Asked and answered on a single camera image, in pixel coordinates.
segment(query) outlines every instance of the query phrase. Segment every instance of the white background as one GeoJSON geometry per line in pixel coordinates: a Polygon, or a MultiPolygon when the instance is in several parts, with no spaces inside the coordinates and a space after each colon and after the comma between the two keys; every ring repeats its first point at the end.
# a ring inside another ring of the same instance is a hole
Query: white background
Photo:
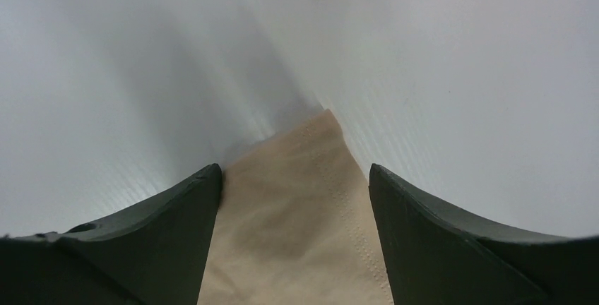
{"type": "Polygon", "coordinates": [[[0,232],[65,231],[330,108],[479,215],[599,233],[599,0],[0,0],[0,232]]]}

